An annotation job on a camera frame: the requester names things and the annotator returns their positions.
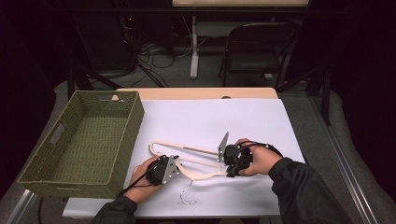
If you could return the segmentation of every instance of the white tabletop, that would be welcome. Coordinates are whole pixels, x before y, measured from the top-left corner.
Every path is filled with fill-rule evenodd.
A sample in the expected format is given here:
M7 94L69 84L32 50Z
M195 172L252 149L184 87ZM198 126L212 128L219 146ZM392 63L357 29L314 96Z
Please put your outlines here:
M268 143L284 156L304 161L291 128L289 117L279 99L212 99L212 100L154 100L143 101L145 116L137 136L125 187L133 168L151 157L148 145L153 140L174 142L184 146L217 151L226 132L228 144L247 137ZM189 156L215 164L215 156L202 156L186 151L163 151L169 155ZM184 194L184 200L197 203L184 204L180 193L190 180L178 176L163 189L140 204L136 217L262 217L278 215L277 197L271 191L269 176L216 176L196 180ZM65 217L94 217L104 199L69 199Z
M306 7L309 0L173 0L174 7Z

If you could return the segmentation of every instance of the cable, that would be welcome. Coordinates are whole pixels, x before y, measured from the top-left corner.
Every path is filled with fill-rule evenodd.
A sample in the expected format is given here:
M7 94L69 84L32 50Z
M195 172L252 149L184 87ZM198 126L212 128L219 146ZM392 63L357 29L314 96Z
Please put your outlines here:
M246 145L246 146L242 146L244 143L246 142L250 142L252 144L250 145ZM277 155L283 157L282 153L280 153L279 150L277 150L274 146L269 145L269 144L264 144L264 143L258 143L258 142L251 142L251 141L245 141L242 142L240 144L238 144L238 146L242 146L240 147L237 151L235 151L235 153L231 156L231 158L235 158L242 150L246 149L247 147L254 147L254 146L261 146L261 147L265 147L273 152L275 152Z
M187 46L188 46L188 43L186 43L184 48L174 48L174 49L182 49L182 51L180 53L175 53L176 57L181 58L181 57L185 57L185 56L189 55L191 52L191 48L187 48Z
M161 80L163 81L163 83L165 84L165 87L169 88L169 85L166 83L165 79L158 73L156 73L155 71L151 70L152 73L156 74L157 76L159 76L161 78Z
M132 189L132 188L140 188L140 187L148 187L151 185L146 185L146 186L136 186L137 182L139 182L141 179L143 179L143 177L145 177L150 171L152 171L153 169L157 168L157 166L160 164L161 160L157 160L154 165L152 165L150 168L147 169L147 171L145 173L143 173L141 176L139 176L136 181L134 181L134 183L132 183L130 186L128 186L128 188L123 189L119 196L123 195L124 193L126 193L128 190Z
M171 54L171 56L172 56L172 62L170 62L170 63L169 63L168 65L166 65L166 66L159 66L159 65L156 65L155 62L154 62L154 56L151 57L151 64L152 64L154 67L157 67L157 68L168 68L168 67L172 66L172 64L174 64L175 59L176 59L176 57L175 57L175 55L174 55L173 53Z
M149 71L147 68L145 68L142 64L139 64L138 66L139 66L140 69L142 69L143 72L145 72L145 73L148 75L149 78L151 78L151 80L152 80L155 84L157 84L159 87L164 88L164 85L161 83L161 81L158 80L158 78L156 78L154 75L151 74L151 72L153 72L152 70L151 70L151 72L150 72L150 71Z
M191 46L190 46L190 48L189 48L189 51L187 51L187 53L185 53L184 55L180 55L180 56L178 56L178 57L184 57L184 56L189 55L190 52L191 52L191 50L192 50L192 45L193 45L193 43L192 43L192 38L191 38L190 27L189 27L189 25L187 24L186 19L185 19L184 17L183 17L183 21L184 21L184 24L186 25L187 31L189 32L189 37L190 37L190 39L191 39L191 41L190 41Z
M131 88L132 88L135 84L137 84L137 83L139 83L140 81L142 81L143 79L145 79L146 76L147 76L147 75L144 75L142 78L140 78L140 79L137 80L136 82L132 83L132 84L131 84Z

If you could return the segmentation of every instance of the floor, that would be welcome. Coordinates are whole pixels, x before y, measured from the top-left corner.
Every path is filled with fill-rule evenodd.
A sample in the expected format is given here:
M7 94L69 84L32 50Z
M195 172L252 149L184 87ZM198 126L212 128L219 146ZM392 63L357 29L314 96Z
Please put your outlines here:
M146 49L139 56L139 63L147 67L151 74L165 87L221 87L222 79L218 77L219 65L221 61L220 46L218 40L200 39L202 43L200 50L200 61L198 67L198 78L190 79L191 54L188 49L177 49L178 56L170 55L159 47ZM140 69L136 69L131 74L125 75L120 71L105 71L104 76L111 78L114 82L122 87L152 87L158 85L149 78L149 76ZM106 85L91 80L96 90L108 90ZM239 77L231 76L228 79L229 87L272 87L275 79L268 80L261 76ZM376 184L370 171L361 161L359 154L356 152L351 143L347 124L342 112L342 102L332 92L330 120L331 127L323 126L323 120L318 115L319 97L307 97L304 94L306 83L302 82L286 92L280 93L287 112L290 116L290 122L295 131L300 148L307 160L322 175L326 184L334 193L340 204L347 210L355 223L394 223L396 219L396 206L389 196ZM55 89L57 93L57 103L49 119L48 126L43 131L41 138L49 130L50 125L62 112L67 102L66 84L62 83ZM358 187L365 196L364 199L369 204L369 218L365 216L364 211L357 206L360 203L348 184L346 177L340 171L341 168L336 161L334 146L339 146L357 179ZM71 219L62 217L64 209L63 199L46 198L40 205L39 198L33 198L29 205L24 208L25 214L18 214L21 204L18 204L23 194L23 188L14 184L8 191L7 195L0 202L0 223L39 223L37 214L40 212L42 223L89 223L89 220ZM218 220L207 220L201 223L217 222ZM148 220L140 220L141 223L149 223ZM244 219L245 223L282 223L280 217L266 217L261 219Z

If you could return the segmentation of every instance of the wicker basket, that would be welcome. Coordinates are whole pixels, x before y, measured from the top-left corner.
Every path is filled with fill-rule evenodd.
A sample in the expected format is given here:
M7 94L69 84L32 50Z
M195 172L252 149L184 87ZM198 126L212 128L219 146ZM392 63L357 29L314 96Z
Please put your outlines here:
M117 197L143 116L137 91L76 91L18 183L45 197Z

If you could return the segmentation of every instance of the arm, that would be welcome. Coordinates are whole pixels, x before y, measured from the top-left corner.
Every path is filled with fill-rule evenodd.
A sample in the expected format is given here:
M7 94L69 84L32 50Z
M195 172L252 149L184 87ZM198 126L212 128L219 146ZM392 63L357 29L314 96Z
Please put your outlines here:
M134 183L143 175L147 171L149 165L157 159L158 157L153 157L146 160L141 165L136 166L130 184ZM96 214L91 223L134 224L134 211L137 205L145 201L149 196L161 189L161 187L162 185L152 186L146 178L142 178L124 195L121 195L111 203L106 203L98 214Z
M241 139L236 144L248 141ZM283 223L352 223L320 175L310 166L282 158L265 147L250 147L253 163L240 175L269 175Z

